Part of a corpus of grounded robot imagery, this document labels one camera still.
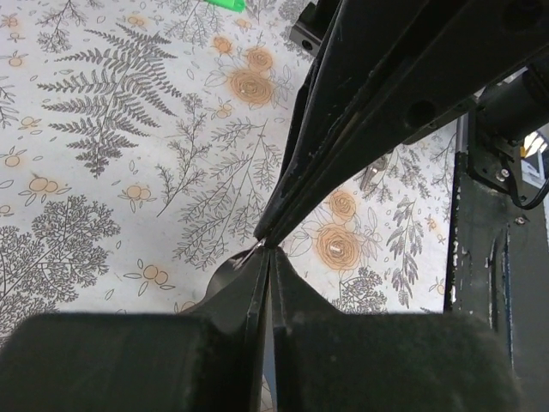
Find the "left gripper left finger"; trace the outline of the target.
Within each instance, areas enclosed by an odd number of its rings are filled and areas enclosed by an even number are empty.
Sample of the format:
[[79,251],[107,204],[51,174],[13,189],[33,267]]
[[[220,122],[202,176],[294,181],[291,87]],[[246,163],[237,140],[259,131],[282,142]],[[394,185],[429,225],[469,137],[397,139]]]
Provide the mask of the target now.
[[268,252],[240,253],[179,314],[43,313],[1,352],[4,411],[257,411]]

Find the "green tag key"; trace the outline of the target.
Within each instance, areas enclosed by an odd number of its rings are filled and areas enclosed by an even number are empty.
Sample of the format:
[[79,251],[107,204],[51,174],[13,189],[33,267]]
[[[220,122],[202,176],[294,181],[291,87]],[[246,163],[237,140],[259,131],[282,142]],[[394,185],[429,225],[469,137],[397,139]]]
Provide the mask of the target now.
[[245,0],[206,0],[206,2],[237,13],[244,11],[246,8]]

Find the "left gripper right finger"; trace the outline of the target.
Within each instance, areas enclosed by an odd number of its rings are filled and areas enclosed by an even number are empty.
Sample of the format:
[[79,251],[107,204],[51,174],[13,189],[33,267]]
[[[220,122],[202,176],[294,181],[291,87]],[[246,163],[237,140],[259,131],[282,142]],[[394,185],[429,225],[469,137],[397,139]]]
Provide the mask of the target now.
[[495,334],[459,314],[345,314],[269,253],[280,411],[516,411]]

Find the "orange tag key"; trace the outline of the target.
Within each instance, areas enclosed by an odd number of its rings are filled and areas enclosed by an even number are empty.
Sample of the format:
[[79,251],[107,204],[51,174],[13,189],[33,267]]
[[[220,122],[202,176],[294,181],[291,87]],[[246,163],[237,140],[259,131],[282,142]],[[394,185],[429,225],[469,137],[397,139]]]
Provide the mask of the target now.
[[383,172],[386,170],[388,165],[388,157],[387,155],[383,155],[373,161],[368,167],[365,168],[365,170],[362,173],[361,180],[359,182],[359,188],[362,191],[365,191],[368,184],[372,181],[372,179],[380,172]]

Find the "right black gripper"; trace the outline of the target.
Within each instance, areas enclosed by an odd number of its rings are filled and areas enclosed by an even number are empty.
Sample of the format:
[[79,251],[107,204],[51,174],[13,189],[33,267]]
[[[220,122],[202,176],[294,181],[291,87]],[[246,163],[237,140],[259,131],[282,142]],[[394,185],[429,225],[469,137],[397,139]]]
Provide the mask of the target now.
[[[545,1],[375,1],[366,50],[377,63],[359,90],[327,159],[360,172],[403,143],[468,113],[467,174],[523,210],[526,137],[548,123]],[[291,40],[313,58],[315,34]]]

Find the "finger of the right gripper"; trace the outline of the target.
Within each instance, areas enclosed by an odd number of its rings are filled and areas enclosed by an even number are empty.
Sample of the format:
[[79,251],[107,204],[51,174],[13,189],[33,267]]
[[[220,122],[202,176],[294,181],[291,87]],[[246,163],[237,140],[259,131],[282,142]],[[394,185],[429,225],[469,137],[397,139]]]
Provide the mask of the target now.
[[327,157],[377,63],[365,49],[376,23],[375,1],[309,4],[295,23],[293,35],[315,34],[320,42],[295,101],[281,173],[256,225],[256,238],[284,239],[350,177]]

